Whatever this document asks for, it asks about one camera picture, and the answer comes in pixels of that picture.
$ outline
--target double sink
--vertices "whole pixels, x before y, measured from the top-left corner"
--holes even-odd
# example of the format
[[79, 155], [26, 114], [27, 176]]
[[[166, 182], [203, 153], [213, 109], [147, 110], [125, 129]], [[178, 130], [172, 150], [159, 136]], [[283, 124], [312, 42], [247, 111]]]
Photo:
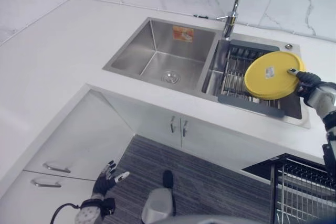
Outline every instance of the double sink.
[[148, 18], [103, 67], [104, 70], [301, 124], [300, 99], [254, 98], [244, 86], [244, 74], [258, 57], [272, 51], [300, 54], [297, 45]]

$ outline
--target floor mat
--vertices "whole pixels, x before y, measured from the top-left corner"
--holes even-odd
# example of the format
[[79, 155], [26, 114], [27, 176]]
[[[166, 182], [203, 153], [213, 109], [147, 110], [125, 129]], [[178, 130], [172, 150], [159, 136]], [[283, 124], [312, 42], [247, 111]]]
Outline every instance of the floor mat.
[[116, 175], [131, 175], [108, 192], [116, 211], [103, 223], [141, 223], [147, 196], [162, 187], [166, 169], [174, 174], [176, 215], [230, 215], [269, 223], [269, 185], [140, 136], [118, 164]]

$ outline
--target label sticker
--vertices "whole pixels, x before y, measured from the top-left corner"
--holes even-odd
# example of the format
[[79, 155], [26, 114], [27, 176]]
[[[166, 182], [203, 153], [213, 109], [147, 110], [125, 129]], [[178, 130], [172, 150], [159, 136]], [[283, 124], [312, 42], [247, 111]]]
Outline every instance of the label sticker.
[[268, 68], [265, 68], [265, 78], [270, 79], [275, 76], [274, 66], [270, 66]]
[[182, 26], [173, 26], [173, 39], [185, 42], [193, 42], [194, 29]]

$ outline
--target drawer handle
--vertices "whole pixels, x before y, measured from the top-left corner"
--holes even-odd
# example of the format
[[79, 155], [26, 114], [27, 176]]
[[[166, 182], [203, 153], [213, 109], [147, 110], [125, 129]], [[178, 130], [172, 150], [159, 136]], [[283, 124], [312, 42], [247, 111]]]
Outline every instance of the drawer handle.
[[65, 169], [54, 168], [54, 167], [48, 165], [47, 163], [44, 163], [43, 167], [47, 168], [48, 170], [54, 170], [56, 172], [71, 173], [71, 171], [68, 168], [65, 168]]
[[183, 137], [186, 136], [187, 131], [188, 131], [188, 121], [186, 120], [183, 125]]
[[60, 188], [61, 185], [57, 182], [55, 182], [53, 185], [49, 185], [49, 184], [41, 184], [41, 183], [38, 183], [36, 182], [34, 179], [31, 180], [31, 183], [34, 185], [34, 186], [38, 186], [38, 187], [54, 187], [54, 188]]
[[170, 130], [172, 131], [172, 133], [174, 133], [176, 129], [176, 126], [174, 126], [174, 120], [175, 120], [175, 117], [173, 116], [172, 120], [170, 121]]

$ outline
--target faucet handle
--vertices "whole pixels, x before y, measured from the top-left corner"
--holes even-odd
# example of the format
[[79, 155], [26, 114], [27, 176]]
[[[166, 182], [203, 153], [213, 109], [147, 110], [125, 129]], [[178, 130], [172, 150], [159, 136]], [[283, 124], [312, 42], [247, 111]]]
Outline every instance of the faucet handle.
[[229, 16], [223, 16], [223, 17], [217, 17], [216, 20], [223, 20], [225, 18], [228, 18]]

